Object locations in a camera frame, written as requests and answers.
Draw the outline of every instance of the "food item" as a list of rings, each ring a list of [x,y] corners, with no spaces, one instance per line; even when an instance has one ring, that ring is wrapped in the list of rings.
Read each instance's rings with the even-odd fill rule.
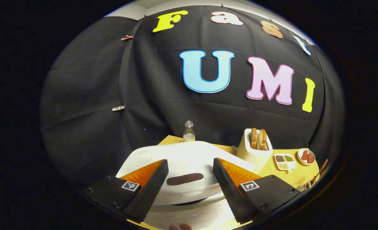
[[[288,169],[288,165],[287,164],[282,163],[282,164],[277,164],[277,165],[278,165],[278,167],[280,169]]]
[[[155,173],[155,171],[158,169],[162,161],[163,160],[158,160],[152,164],[149,164],[133,172],[130,172],[127,175],[120,177],[120,179],[138,183],[143,188],[147,184],[149,179],[152,177],[152,175]]]
[[[294,161],[293,158],[290,156],[285,155],[284,157],[285,157],[285,160],[287,161]]]
[[[264,150],[266,141],[267,141],[267,134],[264,129],[260,129],[260,133],[259,133],[260,150]]]
[[[276,156],[276,160],[278,162],[284,162],[284,158],[282,156]]]
[[[246,183],[261,178],[261,176],[252,173],[249,170],[243,169],[242,167],[239,167],[231,162],[220,158],[218,158],[218,160],[223,165],[224,169],[226,169],[231,180],[236,185],[236,188],[238,188],[241,183]]]
[[[309,155],[308,155],[308,161],[307,161],[307,163],[313,163],[314,162],[314,155],[312,154],[312,153],[310,153]]]
[[[257,146],[257,129],[252,128],[252,132],[250,133],[250,147],[254,150]]]
[[[308,151],[304,150],[303,156],[301,156],[302,160],[308,160]]]

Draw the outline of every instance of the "white wall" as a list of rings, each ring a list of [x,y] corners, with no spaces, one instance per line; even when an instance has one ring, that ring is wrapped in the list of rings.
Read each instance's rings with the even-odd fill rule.
[[[148,16],[161,11],[182,6],[221,6],[221,4],[223,4],[224,7],[242,10],[264,17],[266,19],[270,19],[271,21],[289,29],[296,35],[305,39],[309,44],[315,45],[315,43],[310,38],[308,38],[307,35],[305,35],[297,27],[287,22],[282,17],[277,16],[271,11],[246,0],[138,0],[128,5],[125,5],[119,9],[116,9],[112,13],[106,15],[105,17],[121,16],[138,20],[143,18],[144,15]]]

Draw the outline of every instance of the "finger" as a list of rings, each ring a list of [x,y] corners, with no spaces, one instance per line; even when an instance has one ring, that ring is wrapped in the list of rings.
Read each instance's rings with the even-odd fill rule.
[[[175,225],[169,225],[169,230],[182,230],[178,226]]]
[[[182,230],[192,230],[192,227],[189,224],[185,224],[185,223],[180,224],[179,227]]]

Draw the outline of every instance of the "white box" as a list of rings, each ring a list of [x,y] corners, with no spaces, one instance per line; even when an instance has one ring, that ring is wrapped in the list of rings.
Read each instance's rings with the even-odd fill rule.
[[[271,146],[270,138],[267,134],[267,141],[265,150],[254,150],[250,146],[250,133],[252,132],[251,128],[244,130],[243,137],[239,147],[237,148],[236,156],[240,159],[243,159],[249,163],[252,163],[256,168],[252,171],[253,173],[258,174],[267,161],[271,158],[273,154],[273,148]]]

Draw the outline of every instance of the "yellow table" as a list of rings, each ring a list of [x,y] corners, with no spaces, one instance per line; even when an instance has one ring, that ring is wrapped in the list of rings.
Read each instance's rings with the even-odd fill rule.
[[[180,143],[183,142],[183,138],[181,137],[175,137],[175,136],[167,136],[163,141],[161,141],[158,145],[162,144],[174,144],[174,143]],[[228,153],[231,153],[233,155],[236,155],[236,150],[232,146],[226,146],[226,145],[219,145],[219,144],[212,144],[216,147],[219,147],[222,150],[225,150]],[[308,182],[310,179],[312,179],[317,173],[319,172],[318,164],[316,161],[314,161],[313,164],[310,166],[304,166],[297,160],[297,152],[299,149],[273,149],[273,155],[271,158],[267,161],[267,163],[263,166],[263,168],[258,173],[259,176],[269,176],[269,175],[275,175],[282,179],[283,181],[287,182],[294,188],[298,188],[299,186],[302,186],[304,183]],[[277,169],[276,163],[274,161],[274,155],[279,153],[288,153],[294,156],[296,162],[297,162],[297,168],[293,169],[291,173],[288,171],[283,171]],[[145,227],[150,230],[159,230],[158,228],[149,226],[145,224],[144,222],[141,222],[141,224],[137,224],[135,222],[132,222],[136,225],[139,225],[141,227]],[[233,218],[231,220],[228,220],[226,222],[223,222],[218,225],[202,228],[201,230],[231,230],[235,229],[237,227],[246,225],[251,223],[251,221],[245,223],[245,224],[239,224],[236,222],[236,220]]]

